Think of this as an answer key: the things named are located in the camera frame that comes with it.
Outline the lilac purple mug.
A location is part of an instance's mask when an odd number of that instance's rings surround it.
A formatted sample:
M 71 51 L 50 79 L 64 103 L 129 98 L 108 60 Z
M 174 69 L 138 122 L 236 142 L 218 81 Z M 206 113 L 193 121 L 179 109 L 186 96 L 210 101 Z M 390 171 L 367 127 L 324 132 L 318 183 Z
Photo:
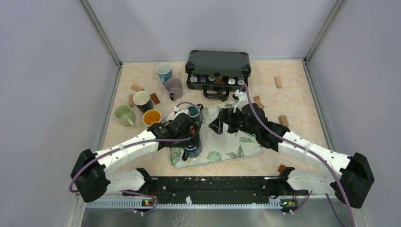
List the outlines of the lilac purple mug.
M 165 83 L 165 88 L 170 100 L 174 101 L 183 96 L 183 85 L 180 79 L 170 78 Z

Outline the light green mug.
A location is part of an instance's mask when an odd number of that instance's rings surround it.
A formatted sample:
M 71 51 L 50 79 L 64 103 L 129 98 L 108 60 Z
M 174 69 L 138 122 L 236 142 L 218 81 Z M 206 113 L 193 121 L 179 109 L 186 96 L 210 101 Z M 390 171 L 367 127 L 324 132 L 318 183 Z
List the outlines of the light green mug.
M 128 105 L 120 105 L 114 110 L 114 117 L 124 127 L 131 127 L 135 124 L 136 116 Z

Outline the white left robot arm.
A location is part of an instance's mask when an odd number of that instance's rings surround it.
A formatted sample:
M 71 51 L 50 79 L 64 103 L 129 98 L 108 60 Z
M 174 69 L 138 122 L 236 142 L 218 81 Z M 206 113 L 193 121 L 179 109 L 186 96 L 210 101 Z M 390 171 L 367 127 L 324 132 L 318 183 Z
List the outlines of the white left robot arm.
M 120 172 L 125 164 L 163 148 L 197 147 L 201 121 L 185 113 L 173 120 L 155 123 L 139 135 L 108 149 L 82 151 L 71 171 L 69 190 L 79 193 L 84 202 L 93 202 L 106 193 L 136 191 L 147 195 L 152 188 L 149 174 L 142 170 Z

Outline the dark blue mug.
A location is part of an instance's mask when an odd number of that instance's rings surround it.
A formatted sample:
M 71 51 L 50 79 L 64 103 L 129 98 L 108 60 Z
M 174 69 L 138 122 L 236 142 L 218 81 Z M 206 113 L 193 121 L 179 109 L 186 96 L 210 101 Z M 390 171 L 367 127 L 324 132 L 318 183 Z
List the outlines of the dark blue mug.
M 188 158 L 195 158 L 202 152 L 202 145 L 199 138 L 194 139 L 194 143 L 189 147 L 183 148 L 182 160 L 186 161 Z

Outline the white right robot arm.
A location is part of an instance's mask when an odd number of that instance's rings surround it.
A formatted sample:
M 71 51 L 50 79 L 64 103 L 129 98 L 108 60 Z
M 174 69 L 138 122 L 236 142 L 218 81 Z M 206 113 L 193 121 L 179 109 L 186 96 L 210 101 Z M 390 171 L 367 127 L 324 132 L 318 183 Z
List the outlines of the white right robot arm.
M 321 173 L 305 172 L 291 167 L 277 182 L 278 191 L 290 195 L 294 190 L 334 193 L 341 201 L 349 201 L 359 209 L 375 181 L 366 156 L 346 155 L 318 146 L 292 132 L 288 127 L 269 121 L 256 104 L 242 109 L 221 108 L 209 123 L 216 134 L 244 132 L 253 136 L 264 148 L 298 158 L 320 169 Z

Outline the light blue dotted mug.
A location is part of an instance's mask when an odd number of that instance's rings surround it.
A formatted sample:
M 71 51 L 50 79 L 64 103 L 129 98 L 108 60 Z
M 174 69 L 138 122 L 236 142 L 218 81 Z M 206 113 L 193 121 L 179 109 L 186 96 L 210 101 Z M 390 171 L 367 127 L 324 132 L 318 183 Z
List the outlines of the light blue dotted mug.
M 156 72 L 164 85 L 169 79 L 173 77 L 172 66 L 167 62 L 162 62 L 157 65 Z

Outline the black glossy mug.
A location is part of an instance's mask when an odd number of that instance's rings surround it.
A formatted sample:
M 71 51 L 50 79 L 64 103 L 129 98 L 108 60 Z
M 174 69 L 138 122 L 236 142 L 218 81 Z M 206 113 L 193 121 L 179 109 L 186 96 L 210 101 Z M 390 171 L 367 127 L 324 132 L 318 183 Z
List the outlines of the black glossy mug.
M 153 103 L 150 94 L 146 91 L 137 92 L 134 94 L 132 100 L 142 113 L 153 109 Z

